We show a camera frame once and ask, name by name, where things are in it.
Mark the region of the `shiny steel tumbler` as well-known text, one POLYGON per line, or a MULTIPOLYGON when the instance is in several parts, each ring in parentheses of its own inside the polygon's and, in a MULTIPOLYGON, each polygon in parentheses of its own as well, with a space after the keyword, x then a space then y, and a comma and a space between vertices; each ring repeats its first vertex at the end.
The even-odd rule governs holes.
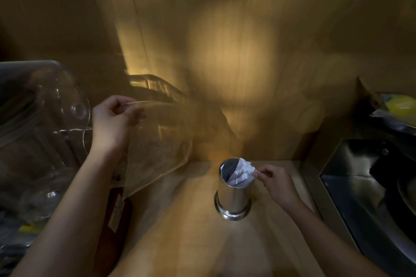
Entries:
POLYGON ((231 179, 237 169, 244 167, 244 163, 242 158, 230 158, 221 163, 218 169, 219 180, 214 205, 216 211, 229 221, 240 221, 251 210, 250 193, 254 178, 247 176, 238 181, 238 176, 231 179))

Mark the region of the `person's left hand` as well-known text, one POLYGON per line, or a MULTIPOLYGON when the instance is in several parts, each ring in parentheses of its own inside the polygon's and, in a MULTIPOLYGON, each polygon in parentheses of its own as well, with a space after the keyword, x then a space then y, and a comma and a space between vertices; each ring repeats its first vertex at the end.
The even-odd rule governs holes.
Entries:
POLYGON ((124 155, 130 131, 135 126, 127 125, 124 117, 124 111, 130 106, 141 105, 131 97, 113 95, 93 109, 92 144, 88 157, 117 161, 124 155))

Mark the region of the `person's left forearm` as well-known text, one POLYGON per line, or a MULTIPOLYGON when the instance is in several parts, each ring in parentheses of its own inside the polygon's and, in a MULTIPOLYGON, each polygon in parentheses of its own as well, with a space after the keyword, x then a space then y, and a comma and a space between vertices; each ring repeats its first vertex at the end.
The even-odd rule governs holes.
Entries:
POLYGON ((91 277, 123 150, 94 148, 10 277, 91 277))

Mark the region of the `dark red board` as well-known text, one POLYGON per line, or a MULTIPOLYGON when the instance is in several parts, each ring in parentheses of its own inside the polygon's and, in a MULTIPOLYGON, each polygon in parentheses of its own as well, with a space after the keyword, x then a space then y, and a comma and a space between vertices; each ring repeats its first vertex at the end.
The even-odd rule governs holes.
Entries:
POLYGON ((94 258, 92 277, 107 277, 121 257, 128 232, 129 222, 133 212, 133 205, 131 201, 127 198, 123 199, 123 190, 123 187, 113 188, 110 190, 104 223, 102 225, 94 258), (108 221, 118 194, 122 195, 122 199, 125 201, 125 206, 117 233, 114 233, 108 227, 108 221))

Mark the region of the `clear plastic bag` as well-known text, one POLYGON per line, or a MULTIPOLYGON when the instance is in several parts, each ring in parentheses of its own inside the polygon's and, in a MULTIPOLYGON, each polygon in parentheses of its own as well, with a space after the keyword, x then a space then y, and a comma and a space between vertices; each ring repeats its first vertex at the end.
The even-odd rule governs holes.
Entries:
POLYGON ((193 147, 194 116, 179 103, 138 101, 146 118, 131 129, 123 199, 180 168, 193 147))

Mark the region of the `person's right forearm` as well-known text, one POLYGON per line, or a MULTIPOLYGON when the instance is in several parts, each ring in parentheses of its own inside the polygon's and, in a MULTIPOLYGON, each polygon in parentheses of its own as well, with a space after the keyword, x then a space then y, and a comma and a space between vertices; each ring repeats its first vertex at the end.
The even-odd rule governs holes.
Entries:
POLYGON ((389 277, 337 236, 299 197, 279 205, 299 228, 326 277, 389 277))

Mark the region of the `yellow round object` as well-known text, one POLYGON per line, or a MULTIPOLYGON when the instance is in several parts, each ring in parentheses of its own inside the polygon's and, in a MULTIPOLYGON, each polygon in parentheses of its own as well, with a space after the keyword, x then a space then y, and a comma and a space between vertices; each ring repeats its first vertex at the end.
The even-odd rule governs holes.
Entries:
POLYGON ((392 95, 385 105, 397 117, 416 116, 416 99, 407 95, 392 95))

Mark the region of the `clear plastic lid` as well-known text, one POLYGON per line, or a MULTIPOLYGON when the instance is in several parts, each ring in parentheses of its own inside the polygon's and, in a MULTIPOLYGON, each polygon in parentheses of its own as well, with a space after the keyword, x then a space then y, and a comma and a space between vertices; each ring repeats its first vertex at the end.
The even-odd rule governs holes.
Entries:
POLYGON ((185 103, 188 97, 174 85, 155 75, 130 75, 133 98, 138 101, 185 103))

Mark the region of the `white paper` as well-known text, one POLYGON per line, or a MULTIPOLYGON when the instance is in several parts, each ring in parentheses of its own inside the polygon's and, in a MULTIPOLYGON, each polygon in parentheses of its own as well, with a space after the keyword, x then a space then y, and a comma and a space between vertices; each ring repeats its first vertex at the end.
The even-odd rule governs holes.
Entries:
POLYGON ((232 173, 227 177, 226 184, 234 188, 246 188, 254 181, 253 173, 256 171, 251 162, 239 158, 232 173))

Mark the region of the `white paper tag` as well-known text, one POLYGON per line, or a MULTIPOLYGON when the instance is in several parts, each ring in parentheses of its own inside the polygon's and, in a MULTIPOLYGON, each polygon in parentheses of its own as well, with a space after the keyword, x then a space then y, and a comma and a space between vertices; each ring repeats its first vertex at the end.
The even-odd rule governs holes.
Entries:
POLYGON ((117 229, 122 218, 124 206, 125 206, 125 201, 122 199, 122 195, 118 194, 115 205, 112 209, 112 213, 108 221, 108 227, 114 233, 117 233, 117 229))

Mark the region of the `stainless steel sink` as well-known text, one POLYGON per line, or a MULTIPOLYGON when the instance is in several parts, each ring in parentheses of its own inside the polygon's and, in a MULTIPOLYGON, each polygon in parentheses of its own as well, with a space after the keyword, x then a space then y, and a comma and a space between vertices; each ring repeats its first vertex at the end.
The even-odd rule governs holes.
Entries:
POLYGON ((416 243, 396 224, 386 189, 370 174, 388 151, 380 140, 344 140, 320 178, 361 254, 391 277, 416 277, 416 243))

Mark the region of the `large clear plastic container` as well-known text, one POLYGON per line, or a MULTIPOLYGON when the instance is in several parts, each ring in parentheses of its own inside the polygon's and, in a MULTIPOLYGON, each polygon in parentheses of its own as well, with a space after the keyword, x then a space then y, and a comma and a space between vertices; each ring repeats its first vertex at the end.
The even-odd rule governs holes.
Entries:
POLYGON ((60 63, 0 63, 0 252, 24 253, 50 219, 86 159, 90 117, 60 63))

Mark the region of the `person's right hand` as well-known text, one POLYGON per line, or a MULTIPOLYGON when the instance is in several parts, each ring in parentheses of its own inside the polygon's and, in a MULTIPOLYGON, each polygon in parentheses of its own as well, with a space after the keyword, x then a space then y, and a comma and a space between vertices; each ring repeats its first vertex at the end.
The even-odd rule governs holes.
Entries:
POLYGON ((293 179, 284 168, 265 164, 256 171, 267 171, 272 176, 272 184, 267 191, 284 211, 289 213, 302 206, 303 202, 296 191, 293 179))

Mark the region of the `crinkled plastic wrapper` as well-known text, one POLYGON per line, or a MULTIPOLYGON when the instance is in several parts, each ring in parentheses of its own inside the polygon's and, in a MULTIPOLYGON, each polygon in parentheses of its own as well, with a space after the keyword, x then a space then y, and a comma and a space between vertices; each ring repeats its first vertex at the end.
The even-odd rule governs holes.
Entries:
POLYGON ((416 116, 414 117, 397 117, 390 113, 385 105, 385 102, 390 99, 393 94, 386 92, 377 92, 371 95, 370 103, 374 111, 370 114, 371 117, 380 118, 382 122, 390 129, 409 134, 416 137, 416 116))

